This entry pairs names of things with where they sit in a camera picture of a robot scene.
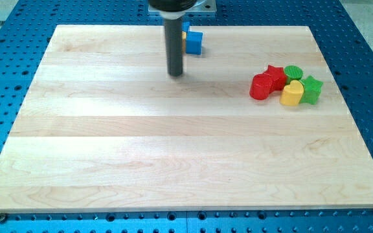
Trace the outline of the black robot arm end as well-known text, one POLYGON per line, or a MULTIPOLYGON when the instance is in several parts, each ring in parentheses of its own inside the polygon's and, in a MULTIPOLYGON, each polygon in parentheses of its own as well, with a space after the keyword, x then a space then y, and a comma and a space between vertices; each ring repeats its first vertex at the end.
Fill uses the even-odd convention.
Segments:
POLYGON ((197 0, 148 0, 148 4, 159 11, 164 19, 179 19, 192 8, 197 0))

